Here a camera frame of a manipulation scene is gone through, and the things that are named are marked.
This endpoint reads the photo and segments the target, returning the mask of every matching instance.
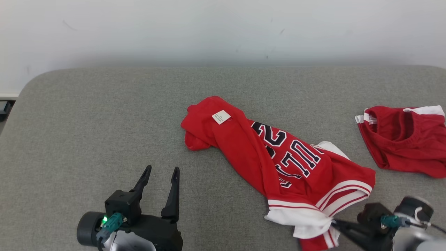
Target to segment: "red fabric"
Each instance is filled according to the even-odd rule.
[[[231,117],[219,125],[212,116],[222,110]],[[219,148],[233,168],[266,196],[268,202],[277,202],[278,205],[269,205],[270,209],[308,208],[322,212],[330,205],[339,205],[324,212],[327,215],[335,214],[343,206],[358,200],[341,200],[343,196],[358,190],[360,185],[356,185],[357,183],[365,184],[365,196],[370,194],[375,184],[375,171],[372,169],[363,168],[330,151],[316,149],[277,128],[255,124],[245,117],[243,111],[220,97],[208,97],[199,104],[190,106],[181,127],[186,130],[185,143],[189,149],[196,151],[209,146]],[[272,157],[269,153],[271,150],[274,151]],[[284,158],[288,153],[292,158]],[[345,181],[352,181],[354,184],[331,191]],[[303,206],[290,206],[289,202],[303,203]],[[331,243],[331,247],[336,246],[337,241],[332,240]],[[328,248],[322,235],[301,240],[301,246],[304,251]]]
[[[445,118],[441,107],[426,108],[435,109],[426,114],[384,106],[364,111],[371,122],[364,120],[358,126],[378,167],[446,177]],[[429,114],[432,110],[440,114]]]

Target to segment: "white stripe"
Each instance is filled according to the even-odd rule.
[[[356,120],[356,123],[362,124],[362,123],[364,123],[364,116],[362,116],[362,115],[355,116],[355,120]]]
[[[286,201],[277,201],[277,200],[268,200],[268,205],[281,205],[281,206],[292,206],[292,207],[309,207],[316,210],[319,210],[317,207],[307,204],[307,203],[295,203],[295,202],[286,202]]]
[[[323,234],[323,236],[324,236],[324,239],[325,239],[325,243],[327,244],[327,248],[335,247],[335,246],[333,245],[333,242],[332,242],[331,239],[330,239],[330,235],[328,234],[328,231],[325,232],[325,233]]]
[[[291,210],[291,211],[293,211],[293,210],[301,210],[301,209],[304,209],[304,210],[311,210],[311,211],[317,211],[317,212],[320,212],[321,210],[319,210],[319,209],[315,209],[314,207],[309,207],[309,206],[307,206],[308,204],[306,204],[305,206],[300,206],[300,207],[298,207],[298,208],[292,208],[292,207],[283,207],[283,206],[269,206],[268,208],[269,208],[269,210],[273,210],[273,209],[280,209],[280,210]]]
[[[436,106],[423,106],[423,107],[419,107],[419,108],[415,108],[415,109],[411,109],[411,108],[406,108],[403,109],[404,112],[409,113],[410,111],[416,113],[416,114],[420,114],[420,115],[442,115],[443,117],[445,116],[445,113],[443,112],[443,109],[441,106],[436,105]]]
[[[318,146],[318,145],[313,145],[313,144],[310,144],[310,146],[312,146],[312,147],[314,147],[314,148],[318,148],[318,149],[322,149],[322,150],[325,150],[324,148],[322,148],[322,147],[320,147],[320,146]]]
[[[346,208],[352,204],[355,204],[356,202],[362,201],[362,200],[357,200],[357,201],[353,201],[352,203],[348,203],[348,204],[344,205],[345,203],[352,201],[354,199],[360,198],[360,197],[364,196],[365,194],[367,194],[367,196],[364,197],[364,199],[367,199],[370,194],[368,192],[364,191],[364,189],[359,188],[357,191],[351,192],[351,193],[335,200],[333,203],[328,205],[328,207],[324,208],[324,210],[322,210],[322,212],[325,213],[326,215],[330,215],[335,211],[339,212],[339,211],[343,210],[344,208]]]
[[[337,194],[337,193],[339,193],[339,192],[347,191],[347,190],[356,190],[356,191],[351,192],[351,193],[349,193],[349,194],[347,194],[347,195],[344,195],[344,196],[338,198],[336,201],[330,203],[329,206],[331,206],[331,205],[333,205],[335,202],[337,202],[337,203],[339,203],[339,206],[338,206],[338,207],[340,207],[340,206],[342,206],[342,204],[347,203],[347,202],[349,202],[349,201],[351,201],[351,200],[353,200],[353,199],[356,199],[356,198],[361,197],[361,196],[366,195],[366,194],[367,194],[367,196],[370,195],[369,191],[365,190],[364,188],[360,188],[360,187],[345,187],[345,188],[341,188],[341,189],[339,189],[338,191],[332,193],[332,194],[327,198],[327,200],[326,200],[326,201],[324,202],[324,204],[321,206],[321,210],[324,212],[325,208],[327,207],[327,203],[330,201],[330,199],[331,199],[335,194]],[[355,192],[359,192],[359,193],[356,193],[356,194],[360,194],[360,196],[357,196],[357,197],[354,197],[354,198],[350,198],[350,197],[348,197],[348,196],[350,196],[352,193],[355,193]]]
[[[376,124],[376,118],[368,113],[364,113],[364,121],[369,122],[369,124]]]
[[[333,221],[323,212],[312,209],[270,209],[264,218],[281,225],[295,226],[293,236],[300,239],[320,236],[328,231]]]
[[[316,207],[319,208],[320,205],[322,205],[322,203],[325,201],[325,199],[328,196],[330,196],[330,194],[334,190],[342,188],[342,187],[345,187],[345,186],[348,186],[348,185],[362,186],[362,187],[366,188],[368,191],[372,191],[372,187],[370,185],[368,185],[367,183],[364,183],[364,182],[359,181],[359,180],[346,180],[346,181],[340,182],[336,186],[334,186],[324,197],[322,197],[322,199],[319,200],[319,202],[317,202]]]
[[[342,210],[346,209],[347,207],[349,207],[349,206],[351,206],[351,205],[353,205],[353,204],[355,204],[355,203],[358,203],[358,202],[360,202],[360,201],[363,201],[363,200],[365,200],[365,199],[368,199],[368,196],[363,197],[363,198],[361,198],[361,199],[359,199],[359,200],[353,201],[353,202],[351,202],[351,203],[345,204],[345,206],[343,206],[343,207],[338,208],[337,210],[335,210],[334,213],[337,214],[338,212],[341,212]]]
[[[316,147],[319,149],[327,150],[332,153],[336,153],[337,155],[340,155],[348,160],[350,160],[347,155],[345,155],[344,152],[341,151],[335,144],[331,143],[330,141],[322,141],[317,145],[311,145],[312,147]]]
[[[339,246],[339,235],[341,234],[339,231],[337,231],[334,227],[330,227],[329,229],[330,233],[331,233],[331,237],[333,238],[334,241],[334,246],[338,247]]]

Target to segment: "black cable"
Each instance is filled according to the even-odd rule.
[[[446,234],[446,230],[445,229],[443,229],[443,228],[441,228],[441,227],[439,227],[439,226],[437,226],[435,224],[432,224],[432,223],[430,225],[419,225],[419,224],[415,224],[415,223],[412,223],[412,222],[406,222],[406,223],[408,223],[409,225],[417,226],[417,227],[421,227],[421,228],[426,228],[428,226],[431,226],[431,227],[441,231],[442,233]]]
[[[101,247],[101,244],[102,244],[102,237],[99,237],[99,240],[98,240],[98,250],[99,251],[104,251],[103,249],[102,249],[102,247]]]
[[[430,224],[431,226],[433,226],[434,228],[436,228],[437,230],[440,230],[441,232],[443,232],[444,234],[446,234],[446,230],[444,230],[443,228],[441,228],[441,227],[439,227],[439,226],[437,226],[437,225],[435,225],[435,224]]]

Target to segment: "jersey number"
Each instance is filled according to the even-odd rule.
[[[262,132],[264,132],[263,140],[271,146],[281,146],[287,137],[286,132],[284,132],[282,130],[279,130],[279,132],[276,133],[275,137],[273,137],[272,128],[268,125],[265,125],[265,124],[262,124],[259,122],[254,122],[251,127],[255,130],[255,132],[259,136],[262,134]],[[274,149],[268,145],[266,145],[265,147],[269,153],[269,156],[271,158],[274,158],[274,156],[276,155],[276,152],[274,151]],[[289,148],[291,149],[292,152],[287,151],[285,156],[283,157],[283,159],[280,161],[280,163],[276,165],[277,172],[282,174],[283,176],[286,176],[286,177],[294,177],[296,179],[302,178],[302,175],[288,173],[283,168],[283,167],[285,167],[285,168],[289,167],[289,165],[294,165],[297,168],[299,168],[301,173],[306,178],[308,176],[310,176],[310,171],[308,170],[308,168],[313,170],[316,167],[316,165],[319,163],[321,158],[317,154],[312,152],[311,149],[307,148],[304,144],[302,144],[302,142],[300,142],[299,140],[296,140],[296,139],[291,142],[291,145],[289,146]],[[324,154],[316,148],[312,147],[312,149],[316,150],[319,154]],[[293,156],[293,154],[297,154],[304,161],[304,164],[299,162],[299,160],[297,160]],[[283,180],[282,178],[279,178],[279,181],[280,181],[281,186],[284,188],[289,188],[291,186],[290,182]]]

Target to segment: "black printed number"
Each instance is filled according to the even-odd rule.
[[[286,132],[279,130],[276,133],[276,137],[273,138],[273,130],[269,125],[265,125],[259,122],[254,122],[251,126],[257,133],[257,135],[261,135],[262,132],[265,132],[263,139],[268,142],[271,146],[281,146],[282,143],[286,140]]]
[[[268,151],[269,156],[270,156],[271,158],[274,158],[274,156],[276,156],[276,152],[275,152],[275,150],[272,149],[272,148],[269,147],[269,146],[265,146],[265,147],[266,147],[266,150]]]
[[[296,167],[298,167],[298,168],[302,171],[302,174],[303,174],[305,177],[310,176],[310,172],[309,172],[307,169],[305,169],[305,167],[303,167],[303,166],[300,164],[300,162],[299,162],[297,159],[295,159],[295,158],[293,157],[293,155],[292,155],[290,152],[287,151],[286,154],[285,154],[285,157],[283,157],[283,159],[282,159],[282,161],[281,161],[281,164],[282,164],[284,167],[288,167],[289,164],[290,164],[290,162],[292,162]],[[300,176],[300,175],[297,175],[297,176],[299,176],[299,177],[296,177],[296,175],[289,176],[289,177],[296,177],[296,178],[298,178],[298,179],[302,178],[302,176]]]
[[[280,177],[279,177],[279,181],[280,181],[280,186],[282,186],[284,188],[289,188],[291,186],[291,182],[286,181]]]
[[[313,170],[313,168],[316,166],[317,163],[321,160],[321,158],[317,155],[315,155],[313,152],[311,152],[302,142],[298,140],[293,140],[290,146],[291,150],[293,150],[295,153],[297,153],[307,164],[308,166]],[[310,156],[311,159],[307,158],[305,154],[302,152],[306,152],[308,156]]]

